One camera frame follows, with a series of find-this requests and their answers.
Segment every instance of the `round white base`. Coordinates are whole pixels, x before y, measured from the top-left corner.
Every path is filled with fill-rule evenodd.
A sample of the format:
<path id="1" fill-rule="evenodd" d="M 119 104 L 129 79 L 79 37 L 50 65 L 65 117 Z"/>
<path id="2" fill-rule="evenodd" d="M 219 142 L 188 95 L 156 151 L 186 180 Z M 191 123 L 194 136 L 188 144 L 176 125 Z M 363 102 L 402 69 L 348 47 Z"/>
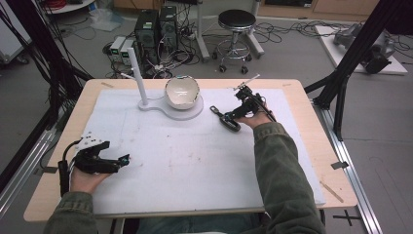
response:
<path id="1" fill-rule="evenodd" d="M 157 99 L 148 99 L 148 104 L 143 105 L 142 100 L 138 104 L 139 109 L 143 111 L 159 110 L 163 112 L 167 117 L 173 120 L 190 120 L 197 117 L 204 109 L 204 100 L 202 96 L 198 96 L 195 105 L 192 108 L 180 110 L 171 107 L 165 97 Z"/>

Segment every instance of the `gray floor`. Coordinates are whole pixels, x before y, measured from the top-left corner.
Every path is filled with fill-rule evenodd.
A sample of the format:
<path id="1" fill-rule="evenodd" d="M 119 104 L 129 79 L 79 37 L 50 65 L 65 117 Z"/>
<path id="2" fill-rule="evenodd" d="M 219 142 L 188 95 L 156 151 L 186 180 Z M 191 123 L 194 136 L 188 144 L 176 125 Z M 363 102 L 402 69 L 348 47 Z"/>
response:
<path id="1" fill-rule="evenodd" d="M 58 21 L 77 22 L 87 16 L 86 12 L 79 11 L 61 15 Z M 204 24 L 208 27 L 215 21 L 205 19 Z M 283 19 L 259 21 L 284 27 L 294 23 Z M 88 20 L 70 26 L 75 29 L 76 35 L 66 37 L 65 43 L 92 76 L 104 78 L 111 69 L 107 56 L 102 53 L 103 46 L 112 42 L 116 35 L 130 34 L 134 21 L 125 20 L 122 27 L 112 32 L 93 31 L 89 25 Z M 298 79 L 305 87 L 334 69 L 319 39 L 297 32 L 280 34 L 280 37 L 282 42 L 279 44 L 262 44 L 266 54 L 248 63 L 249 72 L 246 75 L 241 74 L 237 63 L 231 63 L 227 72 L 220 73 L 216 60 L 183 65 L 171 72 L 174 75 L 189 74 L 199 79 L 250 78 L 258 73 L 260 79 Z M 411 39 L 404 40 L 413 47 Z M 213 44 L 219 40 L 206 38 L 206 41 L 211 43 L 207 46 L 212 51 Z M 399 61 L 413 62 L 412 58 L 399 53 L 394 56 Z M 343 122 L 343 137 L 368 199 L 383 233 L 392 234 L 413 232 L 413 66 L 405 64 L 404 67 L 409 71 L 405 76 L 353 74 L 348 84 Z M 309 97 L 316 97 L 318 92 L 312 92 Z M 0 94 L 0 170 L 4 170 L 47 109 L 48 86 L 33 62 L 29 65 L 13 62 L 0 70 Z M 38 175 L 31 176 L 9 207 L 0 220 L 1 233 L 41 233 L 43 223 L 29 223 L 22 218 L 38 180 Z M 348 209 L 348 213 L 358 216 L 356 209 Z M 353 219 L 350 225 L 346 219 L 333 218 L 334 215 L 345 215 L 345 211 L 326 211 L 328 233 L 365 233 L 360 220 Z M 110 220 L 99 222 L 100 233 L 109 233 L 108 224 Z"/>

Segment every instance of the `person's arm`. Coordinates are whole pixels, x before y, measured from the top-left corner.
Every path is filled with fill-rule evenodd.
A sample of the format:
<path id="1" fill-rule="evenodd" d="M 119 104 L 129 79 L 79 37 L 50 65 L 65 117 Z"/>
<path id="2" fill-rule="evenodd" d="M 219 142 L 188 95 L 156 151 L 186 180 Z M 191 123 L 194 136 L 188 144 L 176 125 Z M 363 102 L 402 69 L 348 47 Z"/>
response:
<path id="1" fill-rule="evenodd" d="M 74 168 L 70 192 L 61 198 L 43 233 L 97 233 L 92 194 L 108 176 L 110 175 L 89 175 Z"/>
<path id="2" fill-rule="evenodd" d="M 254 132 L 255 169 L 265 211 L 271 217 L 267 233 L 325 233 L 313 190 L 298 163 L 297 148 L 283 126 L 262 112 L 238 121 Z"/>

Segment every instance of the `white bowl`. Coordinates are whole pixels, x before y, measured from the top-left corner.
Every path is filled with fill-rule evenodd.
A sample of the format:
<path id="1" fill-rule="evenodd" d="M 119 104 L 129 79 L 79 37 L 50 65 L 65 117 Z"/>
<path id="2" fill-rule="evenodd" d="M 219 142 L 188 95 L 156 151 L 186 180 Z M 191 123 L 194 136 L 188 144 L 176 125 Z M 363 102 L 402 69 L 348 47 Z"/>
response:
<path id="1" fill-rule="evenodd" d="M 189 109 L 195 105 L 200 93 L 197 81 L 190 76 L 177 76 L 168 80 L 165 96 L 175 109 Z"/>

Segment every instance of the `person's left hand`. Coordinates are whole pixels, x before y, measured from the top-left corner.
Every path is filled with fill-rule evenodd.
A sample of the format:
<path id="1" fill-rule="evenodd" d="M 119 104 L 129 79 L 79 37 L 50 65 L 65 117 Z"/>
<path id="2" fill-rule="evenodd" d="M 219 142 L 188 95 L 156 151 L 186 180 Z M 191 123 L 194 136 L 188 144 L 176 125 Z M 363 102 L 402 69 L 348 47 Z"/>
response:
<path id="1" fill-rule="evenodd" d="M 72 178 L 70 180 L 71 192 L 86 192 L 93 194 L 97 186 L 100 185 L 111 174 L 98 174 L 91 175 L 80 171 L 74 167 L 72 172 Z"/>

